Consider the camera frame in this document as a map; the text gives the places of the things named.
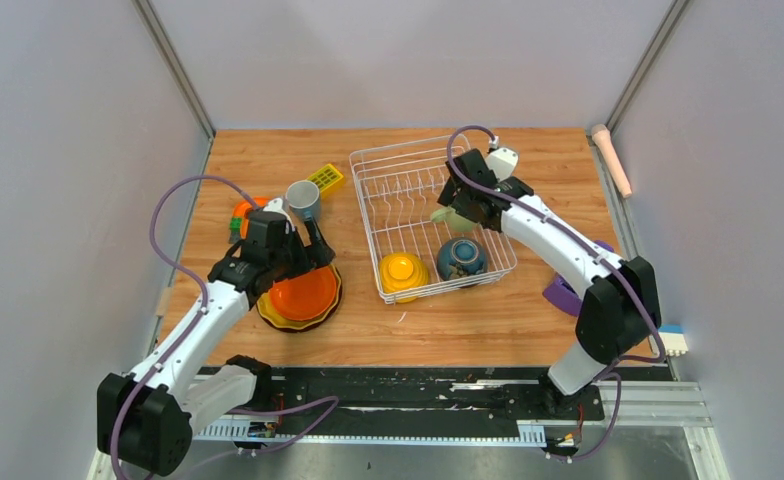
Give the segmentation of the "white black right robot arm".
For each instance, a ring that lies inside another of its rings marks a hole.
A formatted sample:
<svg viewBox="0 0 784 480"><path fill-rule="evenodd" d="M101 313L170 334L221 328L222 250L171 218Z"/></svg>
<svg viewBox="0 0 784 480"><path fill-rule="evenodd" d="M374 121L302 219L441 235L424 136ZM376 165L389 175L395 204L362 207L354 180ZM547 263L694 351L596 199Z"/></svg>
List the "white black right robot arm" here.
<svg viewBox="0 0 784 480"><path fill-rule="evenodd" d="M450 178L439 202L480 226L527 247L566 280L581 299L575 343L548 369L539 403L564 417L579 391L629 350L658 338L660 305L653 266L625 260L556 215L531 187L510 176L497 178L478 149L447 160Z"/></svg>

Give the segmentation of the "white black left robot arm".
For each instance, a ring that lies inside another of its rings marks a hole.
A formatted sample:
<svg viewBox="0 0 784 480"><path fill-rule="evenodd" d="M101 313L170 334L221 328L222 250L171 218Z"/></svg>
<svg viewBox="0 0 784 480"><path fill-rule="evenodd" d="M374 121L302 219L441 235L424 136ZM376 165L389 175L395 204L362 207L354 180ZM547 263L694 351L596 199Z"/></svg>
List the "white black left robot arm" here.
<svg viewBox="0 0 784 480"><path fill-rule="evenodd" d="M193 436L244 406L266 411L274 400L271 368L236 355L209 379L196 383L200 368L228 331L271 287L330 265L334 250L312 217L303 220L304 242L290 217L253 210L246 236L216 262L201 294L181 322L126 374L108 374L97 390L97 443L113 472L137 466L168 476L185 458Z"/></svg>

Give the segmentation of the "orange plate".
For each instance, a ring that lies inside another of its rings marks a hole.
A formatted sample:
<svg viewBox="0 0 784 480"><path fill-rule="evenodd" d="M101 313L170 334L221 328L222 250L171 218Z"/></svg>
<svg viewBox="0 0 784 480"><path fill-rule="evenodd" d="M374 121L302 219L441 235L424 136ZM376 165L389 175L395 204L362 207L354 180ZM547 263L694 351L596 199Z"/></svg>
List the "orange plate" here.
<svg viewBox="0 0 784 480"><path fill-rule="evenodd" d="M284 318L309 321L321 316L337 298L339 278L333 266L277 282L268 291L274 309Z"/></svg>

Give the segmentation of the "light green mug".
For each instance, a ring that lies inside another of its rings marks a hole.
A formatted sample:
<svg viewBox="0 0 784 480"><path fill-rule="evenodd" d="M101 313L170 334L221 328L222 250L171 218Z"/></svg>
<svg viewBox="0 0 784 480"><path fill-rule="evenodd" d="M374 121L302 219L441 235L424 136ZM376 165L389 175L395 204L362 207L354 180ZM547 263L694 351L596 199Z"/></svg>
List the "light green mug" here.
<svg viewBox="0 0 784 480"><path fill-rule="evenodd" d="M478 224L460 215L451 206L442 206L430 215L433 223L446 223L448 228L455 233L468 233L473 231Z"/></svg>

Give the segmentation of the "blue dotted mug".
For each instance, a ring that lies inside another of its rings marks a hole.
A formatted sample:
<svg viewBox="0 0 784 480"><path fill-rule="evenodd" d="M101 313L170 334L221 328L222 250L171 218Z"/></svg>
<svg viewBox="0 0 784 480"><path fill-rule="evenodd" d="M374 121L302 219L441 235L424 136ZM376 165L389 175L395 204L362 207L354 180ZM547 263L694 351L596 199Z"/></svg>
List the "blue dotted mug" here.
<svg viewBox="0 0 784 480"><path fill-rule="evenodd" d="M321 190L310 180L292 183L285 193L291 212L301 221L321 219Z"/></svg>

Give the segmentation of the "yellow dotted plate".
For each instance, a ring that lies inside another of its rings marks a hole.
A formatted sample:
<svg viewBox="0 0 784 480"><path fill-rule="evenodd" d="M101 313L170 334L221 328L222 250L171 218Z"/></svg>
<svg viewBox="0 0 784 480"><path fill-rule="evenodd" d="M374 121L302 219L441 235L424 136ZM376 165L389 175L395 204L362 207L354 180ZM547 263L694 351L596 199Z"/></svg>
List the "yellow dotted plate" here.
<svg viewBox="0 0 784 480"><path fill-rule="evenodd" d="M325 321L329 320L336 312L337 308L339 307L343 295L343 285L342 279L338 269L333 266L336 270L336 274L340 281L340 286L338 290L337 298L334 300L334 303L331 307L328 308L326 312L324 312L321 316L316 317L309 321L294 321L288 320L282 317L272 306L268 292L265 293L255 304L256 310L258 315L263 319L263 321L269 325L270 327L285 333L300 333L309 331L311 329L319 327Z"/></svg>

